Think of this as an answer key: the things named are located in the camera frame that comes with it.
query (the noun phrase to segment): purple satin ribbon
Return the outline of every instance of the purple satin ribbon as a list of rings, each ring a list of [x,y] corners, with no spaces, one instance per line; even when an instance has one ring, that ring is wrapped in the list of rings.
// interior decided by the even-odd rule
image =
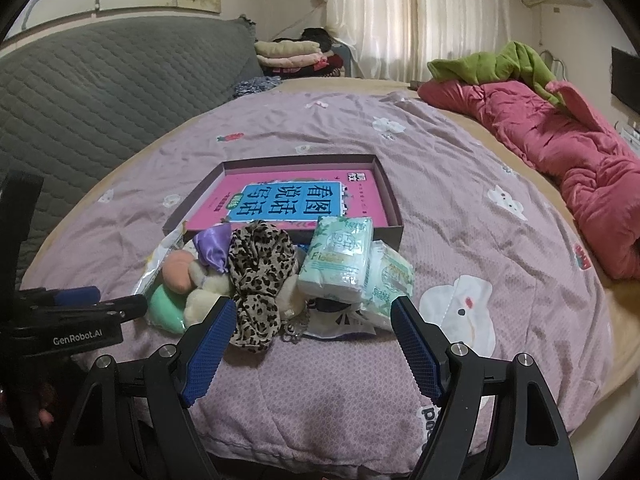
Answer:
[[[220,273],[227,272],[226,258],[231,245],[231,233],[231,224],[225,222],[196,234],[193,243],[198,250],[200,263]]]

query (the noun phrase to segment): leopard print fabric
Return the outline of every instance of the leopard print fabric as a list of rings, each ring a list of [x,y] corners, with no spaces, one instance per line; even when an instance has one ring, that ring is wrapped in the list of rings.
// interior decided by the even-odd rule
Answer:
[[[238,306],[231,344],[253,352],[266,350],[280,330],[275,297],[296,263],[289,235],[265,222],[236,229],[229,248],[229,273]]]

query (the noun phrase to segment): television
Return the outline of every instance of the television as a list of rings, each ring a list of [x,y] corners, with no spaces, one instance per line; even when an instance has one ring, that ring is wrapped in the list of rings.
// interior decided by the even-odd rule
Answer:
[[[611,93],[640,114],[640,57],[611,49]]]

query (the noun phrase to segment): silver bolt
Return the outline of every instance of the silver bolt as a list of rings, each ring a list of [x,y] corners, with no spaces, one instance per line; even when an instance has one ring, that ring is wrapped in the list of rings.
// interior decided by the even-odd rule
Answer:
[[[462,357],[469,353],[469,348],[464,343],[453,343],[453,345],[451,345],[451,351],[455,355]]]
[[[95,360],[95,365],[98,368],[106,368],[110,364],[111,364],[111,356],[108,356],[108,355],[101,355]]]
[[[164,345],[160,348],[160,357],[171,357],[175,354],[175,345]]]
[[[522,366],[531,366],[533,364],[533,357],[531,357],[529,354],[520,354],[518,356],[518,362]]]

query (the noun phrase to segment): orange ball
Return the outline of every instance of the orange ball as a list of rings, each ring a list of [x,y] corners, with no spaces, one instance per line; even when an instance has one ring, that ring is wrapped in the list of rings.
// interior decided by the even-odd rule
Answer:
[[[189,264],[195,260],[189,251],[173,251],[162,263],[162,280],[176,294],[189,294],[194,288],[189,277]]]

